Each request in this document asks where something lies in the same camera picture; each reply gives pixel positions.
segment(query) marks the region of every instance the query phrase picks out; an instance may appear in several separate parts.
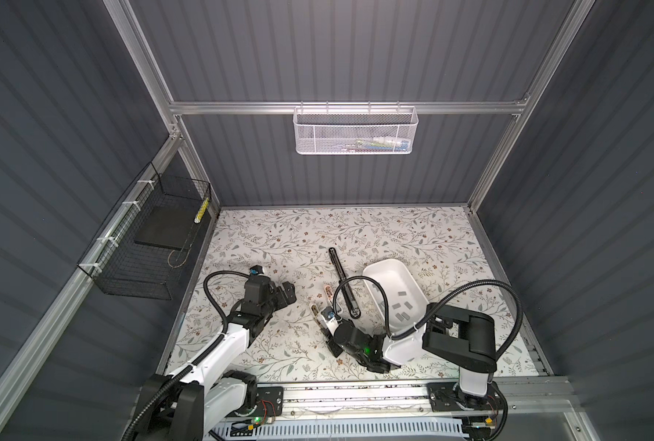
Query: gray corrugated wall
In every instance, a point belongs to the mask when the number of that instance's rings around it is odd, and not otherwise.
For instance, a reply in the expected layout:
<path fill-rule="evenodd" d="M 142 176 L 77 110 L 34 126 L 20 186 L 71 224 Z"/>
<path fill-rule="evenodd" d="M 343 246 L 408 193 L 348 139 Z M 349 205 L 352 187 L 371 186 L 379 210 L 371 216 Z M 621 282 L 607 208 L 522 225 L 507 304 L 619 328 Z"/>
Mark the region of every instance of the gray corrugated wall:
<path fill-rule="evenodd" d="M 508 115 L 423 115 L 411 154 L 295 152 L 290 116 L 185 117 L 225 206 L 466 202 Z"/>
<path fill-rule="evenodd" d="M 0 375 L 167 136 L 101 1 L 0 2 Z M 110 439 L 173 314 L 90 293 L 0 439 Z"/>
<path fill-rule="evenodd" d="M 654 1 L 597 1 L 479 212 L 605 440 L 654 438 Z"/>
<path fill-rule="evenodd" d="M 570 4 L 132 1 L 178 101 L 518 100 Z M 184 119 L 225 206 L 466 202 L 509 120 L 421 116 L 412 154 L 304 157 L 290 118 Z"/>

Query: yellow marker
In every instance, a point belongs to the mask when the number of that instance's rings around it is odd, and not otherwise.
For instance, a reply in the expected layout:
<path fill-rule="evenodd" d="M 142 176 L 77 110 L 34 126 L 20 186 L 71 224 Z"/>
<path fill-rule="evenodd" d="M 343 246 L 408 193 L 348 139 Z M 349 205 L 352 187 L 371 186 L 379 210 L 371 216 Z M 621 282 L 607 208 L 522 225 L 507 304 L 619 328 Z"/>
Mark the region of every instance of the yellow marker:
<path fill-rule="evenodd" d="M 197 216 L 195 216 L 195 224 L 199 224 L 199 222 L 202 220 L 202 216 L 204 215 L 204 212 L 207 211 L 207 206 L 209 205 L 209 198 L 205 198 L 204 202 L 202 202 L 202 206 L 199 207 L 199 211 L 197 212 Z"/>

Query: wire basket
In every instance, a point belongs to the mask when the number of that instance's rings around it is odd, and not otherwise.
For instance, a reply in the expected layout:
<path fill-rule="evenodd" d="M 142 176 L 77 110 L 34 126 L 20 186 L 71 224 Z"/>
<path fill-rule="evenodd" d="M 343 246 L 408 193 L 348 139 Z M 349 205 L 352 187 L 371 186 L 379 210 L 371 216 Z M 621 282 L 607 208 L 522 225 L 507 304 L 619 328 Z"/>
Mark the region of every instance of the wire basket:
<path fill-rule="evenodd" d="M 342 105 L 296 107 L 292 122 L 299 154 L 408 154 L 418 118 L 414 107 Z"/>
<path fill-rule="evenodd" d="M 194 263 L 211 216 L 204 213 L 199 223 L 191 223 L 182 249 L 171 250 L 143 245 L 136 236 L 155 207 L 199 212 L 210 194 L 209 183 L 195 179 L 156 174 L 128 208 L 119 224 L 103 240 L 95 262 L 78 262 L 103 293 L 171 300 L 183 295 L 190 282 Z"/>

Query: floral patterned surface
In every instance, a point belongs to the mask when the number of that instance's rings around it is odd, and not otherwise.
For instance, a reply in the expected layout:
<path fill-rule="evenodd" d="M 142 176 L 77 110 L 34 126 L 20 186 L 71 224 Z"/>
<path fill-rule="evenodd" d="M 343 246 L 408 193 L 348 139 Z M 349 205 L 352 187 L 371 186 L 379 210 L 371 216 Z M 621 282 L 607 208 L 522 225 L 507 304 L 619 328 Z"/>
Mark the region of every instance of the floral patterned surface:
<path fill-rule="evenodd" d="M 277 312 L 252 346 L 231 368 L 252 373 L 261 382 L 450 378 L 457 366 L 426 355 L 381 375 L 368 372 L 347 354 L 334 358 L 327 349 L 310 305 L 326 305 L 324 286 L 338 277 L 327 249 L 334 246 L 348 275 L 369 264 L 395 258 L 407 266 L 430 301 L 450 288 L 492 278 L 464 210 L 460 207 L 270 209 L 223 211 L 209 245 L 168 371 L 181 366 L 221 328 L 201 282 L 218 269 L 248 272 L 253 265 L 276 283 L 295 284 L 297 302 Z M 210 289 L 225 312 L 242 298 L 244 280 L 219 276 Z M 361 282 L 352 283 L 362 316 L 357 325 L 383 330 L 376 306 Z M 498 344 L 513 319 L 498 288 L 481 287 L 459 295 L 451 305 L 482 311 L 496 322 Z M 500 376 L 537 375 L 520 336 L 499 360 Z"/>

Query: black elongated object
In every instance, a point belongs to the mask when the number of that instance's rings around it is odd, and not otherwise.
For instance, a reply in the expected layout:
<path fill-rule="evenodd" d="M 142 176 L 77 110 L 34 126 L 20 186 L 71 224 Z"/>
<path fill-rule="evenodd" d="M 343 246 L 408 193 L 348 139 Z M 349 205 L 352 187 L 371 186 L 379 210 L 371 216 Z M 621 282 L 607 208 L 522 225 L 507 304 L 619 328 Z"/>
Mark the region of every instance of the black elongated object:
<path fill-rule="evenodd" d="M 337 276 L 339 276 L 339 282 L 341 283 L 342 280 L 347 278 L 347 273 L 344 272 L 342 263 L 339 261 L 336 248 L 332 247 L 329 249 L 329 258 L 332 260 L 332 265 L 334 265 L 334 268 L 337 269 Z M 344 300 L 347 304 L 347 309 L 349 310 L 349 316 L 351 316 L 351 318 L 361 317 L 362 310 L 359 309 L 357 299 L 354 297 L 354 293 L 352 292 L 352 288 L 349 286 L 349 283 L 344 285 L 342 292 L 344 293 Z"/>

